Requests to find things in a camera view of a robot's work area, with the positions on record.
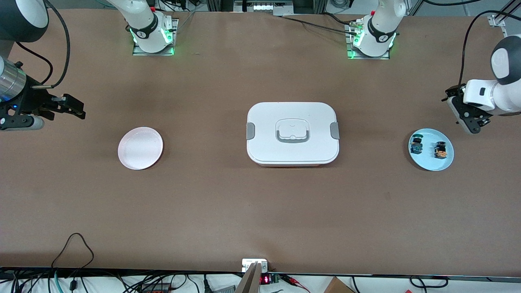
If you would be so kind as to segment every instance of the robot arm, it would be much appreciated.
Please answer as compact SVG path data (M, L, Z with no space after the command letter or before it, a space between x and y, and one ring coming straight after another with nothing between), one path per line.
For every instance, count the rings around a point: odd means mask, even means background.
M157 53L173 42L172 16L152 12L146 0L107 0L130 26L134 42L147 53Z
M0 0L0 40L34 42L45 33L48 14L43 0ZM172 17L152 12L145 0L108 0L125 17L135 43L156 53L173 42ZM0 57L0 131L38 130L54 112L85 119L83 103L69 94L61 97L41 89L26 75L22 63Z
M362 53L378 57L386 53L396 37L396 29L405 16L403 0L379 0L374 14L360 20L360 29L353 45Z
M447 90L449 107L471 134L479 133L493 115L521 113L521 34L508 36L497 44L490 66L495 80L472 79L463 85L460 94L456 87Z

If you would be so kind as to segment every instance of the brown tabletop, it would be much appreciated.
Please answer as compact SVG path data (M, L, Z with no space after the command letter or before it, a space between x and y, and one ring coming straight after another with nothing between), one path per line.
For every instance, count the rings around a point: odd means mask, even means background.
M133 57L117 11L62 13L71 62L50 92L83 101L86 120L61 114L40 131L0 133L1 265L48 266L78 231L91 267L236 271L262 257L280 272L521 276L521 119L493 117L470 136L440 101L457 83L470 18L406 17L391 60L350 60L342 34L267 14L196 13L175 56ZM475 24L464 80L493 78L501 37L486 19ZM28 44L55 64L51 81L64 39L51 15ZM48 70L16 46L10 60L36 79ZM246 114L267 101L331 105L338 158L251 161ZM133 171L117 146L140 126L157 129L165 149ZM425 127L454 144L445 171L409 160L405 143ZM57 265L88 258L75 239Z

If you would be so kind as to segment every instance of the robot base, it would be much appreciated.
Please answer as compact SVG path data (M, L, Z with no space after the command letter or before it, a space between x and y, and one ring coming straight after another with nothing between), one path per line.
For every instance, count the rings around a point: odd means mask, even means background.
M356 30L357 29L353 29L351 26L349 25L344 25L344 30L346 32L357 32ZM385 54L383 54L382 56L378 56L378 57L370 57L370 56L367 56L365 55L364 53L362 53L362 51L360 51L360 49L358 49L357 47L355 47L353 45L354 43L354 39L356 37L353 36L353 35L350 35L348 33L345 34L345 42L348 46L348 57L349 59L379 59L379 60L387 60L391 57L391 55L389 54L389 49L387 49L387 52L385 52Z
M177 39L177 27L179 25L179 19L174 18L172 20L172 25L169 28L167 26L167 29L172 29L172 33L166 34L166 38L171 37L172 42L168 44L163 50L156 52L156 53L148 53L143 51L141 48L139 48L138 44L134 42L134 48L132 49L132 55L133 56L172 56L176 50L176 39Z

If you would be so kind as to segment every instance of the small object on plate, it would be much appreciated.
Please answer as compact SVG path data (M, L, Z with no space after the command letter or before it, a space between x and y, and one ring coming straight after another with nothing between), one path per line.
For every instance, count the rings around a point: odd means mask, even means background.
M127 132L118 146L118 157L123 166L132 170L146 169L161 157L163 139L150 127L138 127Z
M413 135L413 142L411 143L411 153L413 154L421 154L423 144L421 144L421 139L423 135L415 134Z
M436 147L434 148L434 157L435 158L447 158L447 150L445 149L444 141L438 141L436 143Z

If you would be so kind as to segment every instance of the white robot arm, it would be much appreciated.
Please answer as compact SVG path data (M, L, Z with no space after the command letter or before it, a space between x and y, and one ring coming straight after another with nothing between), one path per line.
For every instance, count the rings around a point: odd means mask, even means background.
M472 79L460 93L457 86L446 91L458 123L471 134L479 133L492 115L521 113L521 34L508 36L497 44L490 66L495 80Z
M396 37L396 29L405 11L403 0L379 0L374 14L361 19L362 29L353 45L367 56L385 54Z
M107 0L123 14L134 41L143 51L157 53L173 42L172 16L152 12L146 0Z

